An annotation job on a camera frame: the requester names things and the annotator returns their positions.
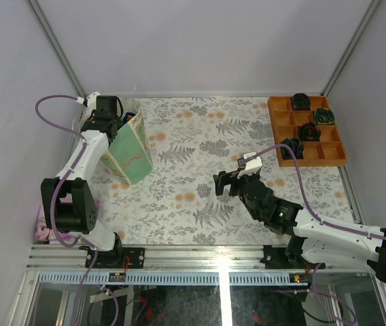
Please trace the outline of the blue Burts crisps bag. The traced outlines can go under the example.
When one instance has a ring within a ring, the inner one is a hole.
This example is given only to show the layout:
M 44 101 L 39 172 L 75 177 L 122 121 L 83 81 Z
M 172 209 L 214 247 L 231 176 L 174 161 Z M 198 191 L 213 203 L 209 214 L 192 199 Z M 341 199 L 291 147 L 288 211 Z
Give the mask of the blue Burts crisps bag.
M 124 124 L 126 124 L 130 120 L 132 120 L 135 116 L 136 116 L 136 114 L 133 113 L 133 112 L 126 112 L 122 121 L 123 121 Z

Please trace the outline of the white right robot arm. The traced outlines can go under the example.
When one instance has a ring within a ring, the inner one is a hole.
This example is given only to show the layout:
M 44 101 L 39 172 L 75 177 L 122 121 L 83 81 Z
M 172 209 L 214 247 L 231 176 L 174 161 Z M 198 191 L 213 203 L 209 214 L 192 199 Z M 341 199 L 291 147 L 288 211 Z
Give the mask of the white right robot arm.
M 257 173 L 221 171 L 213 180 L 217 196 L 229 186 L 229 195 L 243 203 L 252 219 L 271 232 L 290 237 L 284 255 L 291 267 L 320 264 L 357 268 L 386 284 L 386 226 L 314 217 L 300 204 L 276 197 Z

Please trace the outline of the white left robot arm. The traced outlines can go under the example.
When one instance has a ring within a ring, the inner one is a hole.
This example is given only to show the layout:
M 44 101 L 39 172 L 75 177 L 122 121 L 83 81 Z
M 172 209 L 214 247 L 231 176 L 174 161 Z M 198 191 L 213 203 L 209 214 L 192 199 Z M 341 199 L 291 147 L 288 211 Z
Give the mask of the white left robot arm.
M 62 170 L 41 183 L 44 215 L 59 242 L 63 241 L 62 234 L 73 237 L 73 242 L 64 242 L 64 246 L 73 247 L 82 242 L 92 251 L 91 256 L 97 265 L 117 268 L 124 260 L 122 243 L 115 232 L 98 220 L 98 207 L 89 181 L 101 156 L 123 125 L 123 106 L 118 97 L 99 93 L 72 99 L 90 110 L 80 129 L 60 126 L 42 118 L 46 124 L 69 132 L 78 139 Z

